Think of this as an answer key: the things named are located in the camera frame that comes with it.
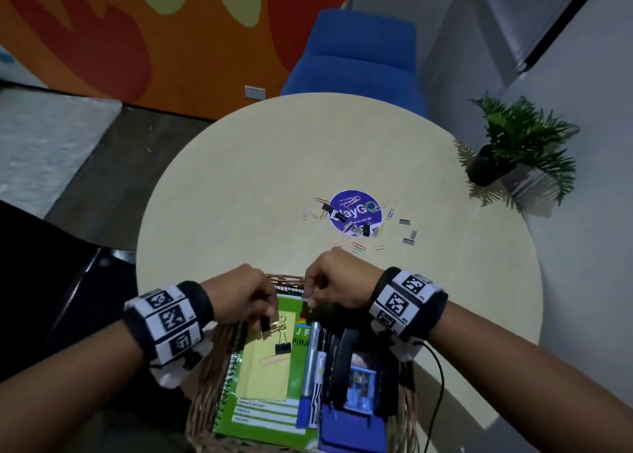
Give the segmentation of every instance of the electrical outlet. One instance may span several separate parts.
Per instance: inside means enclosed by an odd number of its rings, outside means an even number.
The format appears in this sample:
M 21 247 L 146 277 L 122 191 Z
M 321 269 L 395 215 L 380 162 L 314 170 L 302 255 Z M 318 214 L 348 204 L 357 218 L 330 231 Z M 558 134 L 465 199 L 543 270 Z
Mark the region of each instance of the electrical outlet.
M 247 98 L 252 98 L 254 100 L 266 99 L 266 90 L 264 88 L 256 88 L 254 86 L 244 86 L 244 91 L 246 92 Z

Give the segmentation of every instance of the purple circular sticker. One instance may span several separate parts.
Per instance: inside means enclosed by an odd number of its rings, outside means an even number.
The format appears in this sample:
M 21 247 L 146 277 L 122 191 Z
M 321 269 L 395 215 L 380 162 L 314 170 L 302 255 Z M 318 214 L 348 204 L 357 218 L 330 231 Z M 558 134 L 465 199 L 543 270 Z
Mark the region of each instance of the purple circular sticker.
M 337 193 L 330 201 L 334 211 L 330 213 L 332 224 L 348 236 L 362 236 L 361 231 L 355 231 L 354 227 L 362 228 L 363 225 L 371 225 L 371 232 L 382 224 L 382 211 L 380 203 L 365 192 L 358 190 L 345 190 Z M 341 221 L 336 213 L 341 212 L 346 220 Z

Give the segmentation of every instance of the blue armchair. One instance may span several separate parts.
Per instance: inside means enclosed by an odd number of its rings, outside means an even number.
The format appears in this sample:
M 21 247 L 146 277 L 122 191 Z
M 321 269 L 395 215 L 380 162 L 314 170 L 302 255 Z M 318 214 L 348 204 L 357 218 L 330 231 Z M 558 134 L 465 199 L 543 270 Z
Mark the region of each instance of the blue armchair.
M 426 117 L 415 75 L 415 26 L 351 10 L 321 11 L 281 96 L 312 92 L 375 98 Z

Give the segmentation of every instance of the left hand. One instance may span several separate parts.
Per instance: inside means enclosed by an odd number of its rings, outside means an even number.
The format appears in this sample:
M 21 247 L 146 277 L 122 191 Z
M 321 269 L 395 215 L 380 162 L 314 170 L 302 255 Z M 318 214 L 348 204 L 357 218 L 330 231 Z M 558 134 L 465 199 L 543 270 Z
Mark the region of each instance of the left hand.
M 274 317 L 279 308 L 275 287 L 260 269 L 243 264 L 200 283 L 211 300 L 215 321 L 241 319 L 257 329 L 259 317 Z

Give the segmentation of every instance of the round table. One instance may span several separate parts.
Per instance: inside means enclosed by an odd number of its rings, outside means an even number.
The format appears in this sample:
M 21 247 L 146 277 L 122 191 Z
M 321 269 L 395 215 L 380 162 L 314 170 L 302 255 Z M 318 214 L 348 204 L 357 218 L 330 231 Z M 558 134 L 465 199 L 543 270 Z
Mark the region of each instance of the round table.
M 329 220 L 304 217 L 305 206 L 319 216 L 315 198 L 355 189 L 386 203 L 384 216 L 394 209 L 380 237 L 358 241 L 364 259 L 422 273 L 452 301 L 536 343 L 542 286 L 532 238 L 516 209 L 468 197 L 454 141 L 414 113 L 352 95 L 306 93 L 238 110 L 186 145 L 156 185 L 138 238 L 139 291 L 242 263 L 303 275 L 341 241 Z M 415 245 L 404 244 L 413 229 Z M 495 410 L 440 360 L 447 394 L 489 426 Z M 428 351 L 416 362 L 439 379 Z

